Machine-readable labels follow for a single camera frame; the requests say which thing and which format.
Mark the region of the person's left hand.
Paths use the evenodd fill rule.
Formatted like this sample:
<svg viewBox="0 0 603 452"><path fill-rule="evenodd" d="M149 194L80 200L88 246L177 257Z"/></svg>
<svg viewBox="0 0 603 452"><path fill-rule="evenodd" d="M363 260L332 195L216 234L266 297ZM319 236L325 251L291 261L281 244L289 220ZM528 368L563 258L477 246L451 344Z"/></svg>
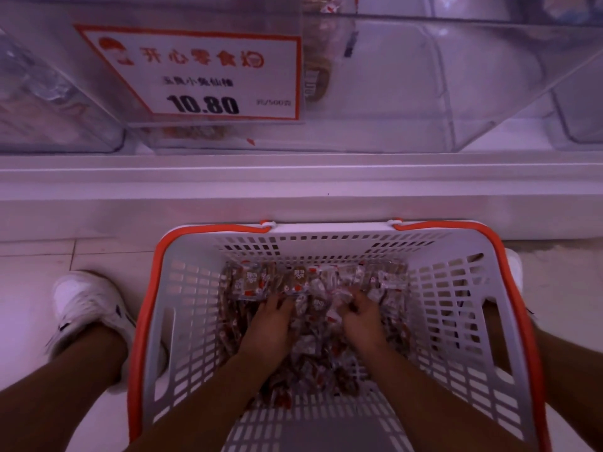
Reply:
<svg viewBox="0 0 603 452"><path fill-rule="evenodd" d="M262 318L263 302L242 338L236 357L270 374L290 353L296 335L290 330L291 320Z"/></svg>

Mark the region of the person's right hand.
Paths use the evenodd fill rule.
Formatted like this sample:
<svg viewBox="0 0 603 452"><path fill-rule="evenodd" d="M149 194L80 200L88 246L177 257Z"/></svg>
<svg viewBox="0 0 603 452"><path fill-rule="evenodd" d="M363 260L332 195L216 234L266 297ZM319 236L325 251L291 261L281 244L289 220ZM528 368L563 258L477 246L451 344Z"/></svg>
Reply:
<svg viewBox="0 0 603 452"><path fill-rule="evenodd" d="M381 323L379 307L377 317L369 316L363 318L349 315L345 318L341 317L341 319L345 337L360 357L367 357L371 353L387 347L388 343Z"/></svg>

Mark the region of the person's left forearm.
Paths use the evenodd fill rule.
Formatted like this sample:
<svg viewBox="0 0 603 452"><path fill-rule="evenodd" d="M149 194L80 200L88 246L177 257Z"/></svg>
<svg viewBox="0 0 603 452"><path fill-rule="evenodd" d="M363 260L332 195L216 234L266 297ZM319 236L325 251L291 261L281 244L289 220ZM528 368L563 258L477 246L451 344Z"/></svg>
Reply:
<svg viewBox="0 0 603 452"><path fill-rule="evenodd" d="M289 350L287 342L241 349L124 452L220 452L237 418Z"/></svg>

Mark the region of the white plastic shopping basket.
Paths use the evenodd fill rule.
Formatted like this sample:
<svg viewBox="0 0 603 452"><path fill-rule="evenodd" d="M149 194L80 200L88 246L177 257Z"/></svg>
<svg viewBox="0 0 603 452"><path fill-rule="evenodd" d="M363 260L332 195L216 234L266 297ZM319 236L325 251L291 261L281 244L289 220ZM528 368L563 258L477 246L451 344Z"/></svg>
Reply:
<svg viewBox="0 0 603 452"><path fill-rule="evenodd" d="M552 452L533 327L499 236L474 221L184 225L156 246L127 392L134 442L213 376L228 261L401 259L411 362L539 452Z"/></svg>

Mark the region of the pile of wrapped snack packets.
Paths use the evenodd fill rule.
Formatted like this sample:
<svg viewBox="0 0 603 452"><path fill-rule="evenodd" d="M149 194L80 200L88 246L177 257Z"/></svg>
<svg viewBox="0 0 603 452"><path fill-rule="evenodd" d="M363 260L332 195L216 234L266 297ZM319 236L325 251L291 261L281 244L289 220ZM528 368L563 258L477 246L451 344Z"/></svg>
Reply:
<svg viewBox="0 0 603 452"><path fill-rule="evenodd" d="M296 305L290 318L296 340L255 396L253 402L261 406L290 409L296 396L358 397L368 391L370 377L344 336L338 313L342 304L356 309L351 288L377 304L387 342L405 357L410 352L408 265L400 260L289 266L230 262L221 278L221 328L216 335L220 366L239 350L260 302L278 294Z"/></svg>

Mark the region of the white store shelf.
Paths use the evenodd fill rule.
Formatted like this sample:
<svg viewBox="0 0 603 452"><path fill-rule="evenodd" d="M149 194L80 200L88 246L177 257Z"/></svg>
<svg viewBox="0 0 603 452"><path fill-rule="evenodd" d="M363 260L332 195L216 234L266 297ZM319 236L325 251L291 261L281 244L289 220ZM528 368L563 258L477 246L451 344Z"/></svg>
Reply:
<svg viewBox="0 0 603 452"><path fill-rule="evenodd" d="M603 153L0 157L0 242L393 218L475 220L506 240L603 237Z"/></svg>

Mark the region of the white right shoe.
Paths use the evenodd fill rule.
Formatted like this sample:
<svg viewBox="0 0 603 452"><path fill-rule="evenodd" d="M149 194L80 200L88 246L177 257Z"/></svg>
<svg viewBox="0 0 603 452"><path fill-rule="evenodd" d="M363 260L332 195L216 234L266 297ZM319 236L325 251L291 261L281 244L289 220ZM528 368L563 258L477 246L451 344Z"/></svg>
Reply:
<svg viewBox="0 0 603 452"><path fill-rule="evenodd" d="M505 248L505 253L507 256L507 263L509 266L510 274L514 281L514 285L516 286L522 303L524 304L524 269L521 257L516 251L509 248Z"/></svg>

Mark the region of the white shoe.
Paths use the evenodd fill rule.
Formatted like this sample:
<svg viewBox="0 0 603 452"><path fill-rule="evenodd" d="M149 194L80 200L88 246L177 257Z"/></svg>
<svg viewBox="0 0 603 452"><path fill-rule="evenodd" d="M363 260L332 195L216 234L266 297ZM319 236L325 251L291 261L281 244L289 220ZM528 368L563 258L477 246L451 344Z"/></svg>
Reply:
<svg viewBox="0 0 603 452"><path fill-rule="evenodd" d="M108 278L95 273L71 271L55 282L51 298L58 328L46 344L48 361L57 358L86 327L100 323L117 332L125 341L126 360L117 382L108 389L112 394L125 392L136 321L131 317L118 288Z"/></svg>
<svg viewBox="0 0 603 452"><path fill-rule="evenodd" d="M509 248L505 248L505 253L507 256L507 263L509 266L510 274L514 281L514 285L516 286L522 303L524 304L524 269L521 257L516 251Z"/></svg>

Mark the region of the white left shoe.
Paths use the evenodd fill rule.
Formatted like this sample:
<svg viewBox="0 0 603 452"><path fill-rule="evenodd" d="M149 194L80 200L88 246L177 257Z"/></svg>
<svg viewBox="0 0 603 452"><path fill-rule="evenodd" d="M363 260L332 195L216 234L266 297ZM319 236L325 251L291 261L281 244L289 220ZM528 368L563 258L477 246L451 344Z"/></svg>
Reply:
<svg viewBox="0 0 603 452"><path fill-rule="evenodd" d="M58 328L46 344L48 361L57 358L86 327L100 323L117 332L125 341L126 360L117 382L108 389L112 394L125 392L136 321L131 317L118 288L108 278L95 273L71 271L55 282L51 298Z"/></svg>

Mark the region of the large clear acrylic bin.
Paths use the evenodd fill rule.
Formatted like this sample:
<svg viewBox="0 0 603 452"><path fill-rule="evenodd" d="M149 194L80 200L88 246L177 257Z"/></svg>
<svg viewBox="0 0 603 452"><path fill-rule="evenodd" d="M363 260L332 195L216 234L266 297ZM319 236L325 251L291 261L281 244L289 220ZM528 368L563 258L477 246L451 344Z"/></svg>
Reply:
<svg viewBox="0 0 603 452"><path fill-rule="evenodd" d="M300 123L132 126L157 154L456 153L603 58L603 0L361 0Z"/></svg>

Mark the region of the person's right leg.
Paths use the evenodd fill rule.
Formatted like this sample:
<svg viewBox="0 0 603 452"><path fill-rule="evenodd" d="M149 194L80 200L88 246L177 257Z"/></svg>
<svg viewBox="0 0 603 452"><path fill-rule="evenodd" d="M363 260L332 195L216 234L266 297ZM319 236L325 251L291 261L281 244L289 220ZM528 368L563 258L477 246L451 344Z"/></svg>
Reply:
<svg viewBox="0 0 603 452"><path fill-rule="evenodd" d="M549 452L545 405L549 404L596 452L603 452L603 353L543 331L522 317L518 349L507 344L497 305L485 300L482 311L494 364L527 386L533 421L532 443Z"/></svg>

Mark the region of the person's leg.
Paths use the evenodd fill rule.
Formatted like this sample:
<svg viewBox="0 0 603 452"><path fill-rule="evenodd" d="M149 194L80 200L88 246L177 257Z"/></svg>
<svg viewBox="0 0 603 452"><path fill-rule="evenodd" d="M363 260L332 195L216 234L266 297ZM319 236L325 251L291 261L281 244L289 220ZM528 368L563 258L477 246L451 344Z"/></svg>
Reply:
<svg viewBox="0 0 603 452"><path fill-rule="evenodd" d="M128 356L116 331L92 324L55 359L0 391L0 452L65 452Z"/></svg>
<svg viewBox="0 0 603 452"><path fill-rule="evenodd" d="M522 317L518 349L507 344L497 305L485 300L482 311L494 364L527 386L533 421L532 443L549 452L545 405L549 404L596 452L603 452L603 353L543 331Z"/></svg>

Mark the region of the person's left leg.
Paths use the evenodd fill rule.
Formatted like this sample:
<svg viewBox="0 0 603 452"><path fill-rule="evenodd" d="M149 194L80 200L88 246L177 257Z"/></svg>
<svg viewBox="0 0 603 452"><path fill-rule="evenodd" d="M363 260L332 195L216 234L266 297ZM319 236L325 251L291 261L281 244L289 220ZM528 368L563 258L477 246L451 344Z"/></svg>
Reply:
<svg viewBox="0 0 603 452"><path fill-rule="evenodd" d="M116 331L92 324L55 359L0 391L0 452L65 452L128 356Z"/></svg>

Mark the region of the white price sign red border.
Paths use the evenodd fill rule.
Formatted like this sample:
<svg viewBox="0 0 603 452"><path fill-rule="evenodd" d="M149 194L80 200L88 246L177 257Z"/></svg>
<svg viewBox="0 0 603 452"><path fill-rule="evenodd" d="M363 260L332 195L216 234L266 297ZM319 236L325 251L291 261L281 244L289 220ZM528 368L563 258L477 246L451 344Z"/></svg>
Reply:
<svg viewBox="0 0 603 452"><path fill-rule="evenodd" d="M151 117L299 122L302 39L75 24Z"/></svg>

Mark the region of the clear acrylic bin with packets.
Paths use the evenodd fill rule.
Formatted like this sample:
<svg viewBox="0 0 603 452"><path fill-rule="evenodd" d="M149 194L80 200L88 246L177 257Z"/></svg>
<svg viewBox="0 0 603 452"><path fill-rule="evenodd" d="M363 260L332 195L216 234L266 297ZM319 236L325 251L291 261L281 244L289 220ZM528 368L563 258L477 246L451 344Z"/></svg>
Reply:
<svg viewBox="0 0 603 452"><path fill-rule="evenodd" d="M111 154L125 129L0 29L0 155Z"/></svg>

